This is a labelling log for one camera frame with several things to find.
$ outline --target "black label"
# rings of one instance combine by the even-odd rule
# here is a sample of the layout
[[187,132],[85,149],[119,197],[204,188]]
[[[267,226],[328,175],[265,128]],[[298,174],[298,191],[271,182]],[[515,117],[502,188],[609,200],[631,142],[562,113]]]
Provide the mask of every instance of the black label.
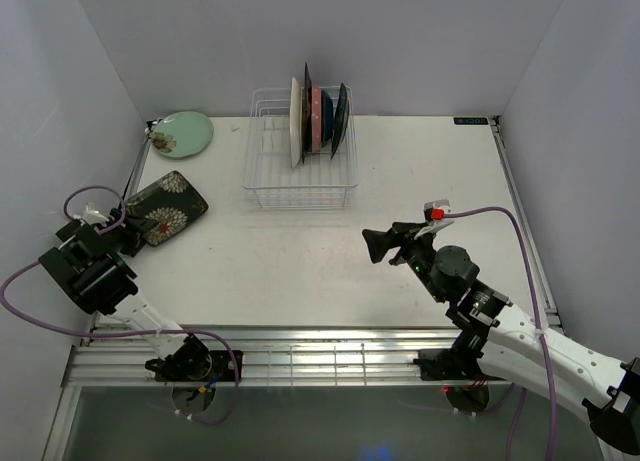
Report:
[[464,124],[489,124],[489,120],[487,118],[453,118],[453,124],[464,125]]

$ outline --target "black plate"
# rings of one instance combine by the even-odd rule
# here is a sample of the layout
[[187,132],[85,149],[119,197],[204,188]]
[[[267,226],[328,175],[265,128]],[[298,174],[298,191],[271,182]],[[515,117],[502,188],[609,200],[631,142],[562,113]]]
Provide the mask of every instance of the black plate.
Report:
[[311,76],[309,66],[304,63],[304,89],[302,90],[302,117],[300,120],[300,155],[304,163],[304,156],[311,150]]
[[336,117],[333,121],[333,140],[331,141],[331,159],[338,152],[340,143],[344,139],[349,124],[349,100],[347,99],[347,87],[340,84],[340,97],[336,107]]

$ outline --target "floral pattern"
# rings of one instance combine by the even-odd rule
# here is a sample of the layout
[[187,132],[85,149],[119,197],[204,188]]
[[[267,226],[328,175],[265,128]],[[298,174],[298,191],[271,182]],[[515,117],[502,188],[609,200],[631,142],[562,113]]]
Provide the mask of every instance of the floral pattern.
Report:
[[172,171],[160,180],[160,187],[168,193],[182,193],[189,182],[177,171]]
[[157,246],[182,231],[188,220],[187,215],[176,208],[158,208],[145,218],[158,221],[158,225],[145,234],[145,239],[151,246]]
[[151,133],[151,142],[154,148],[165,154],[170,153],[176,147],[176,140],[170,134],[165,136],[163,133],[153,132]]

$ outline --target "black rectangular plate with floral pattern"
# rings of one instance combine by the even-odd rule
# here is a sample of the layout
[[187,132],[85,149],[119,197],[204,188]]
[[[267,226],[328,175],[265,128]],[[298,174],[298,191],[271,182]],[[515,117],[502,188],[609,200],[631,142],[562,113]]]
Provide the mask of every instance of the black rectangular plate with floral pattern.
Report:
[[178,171],[172,171],[127,200],[127,214],[154,219],[158,225],[144,235],[151,246],[174,237],[209,209],[209,205]]

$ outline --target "metal frame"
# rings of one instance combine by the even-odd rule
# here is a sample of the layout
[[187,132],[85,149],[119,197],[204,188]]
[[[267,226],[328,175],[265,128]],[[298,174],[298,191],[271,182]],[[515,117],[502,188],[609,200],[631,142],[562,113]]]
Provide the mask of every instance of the metal frame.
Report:
[[[547,319],[554,329],[562,331],[560,318],[515,187],[499,124],[496,118],[491,118],[490,124],[507,186],[516,208],[515,214],[523,228],[534,274],[546,301]],[[135,192],[139,185],[145,159],[146,156],[142,156],[139,166],[135,169],[132,192]],[[101,324],[95,324],[94,328],[96,331],[116,329],[112,325]],[[444,384],[421,381],[419,368],[413,365],[413,358],[421,349],[441,350],[450,347],[459,333],[454,327],[425,327],[422,330],[216,326],[202,328],[216,332],[227,339],[234,349],[244,351],[243,387],[263,388]],[[215,341],[203,341],[213,349],[221,349],[220,344]],[[155,382],[151,373],[144,369],[144,362],[153,357],[153,351],[142,339],[93,340],[90,343],[82,342],[79,347],[74,348],[43,459],[58,460],[64,456],[83,386],[166,386]]]
[[66,386],[62,390],[58,409],[49,432],[49,439],[47,439],[44,454],[42,455],[42,461],[64,459],[81,391],[82,388],[79,386]]

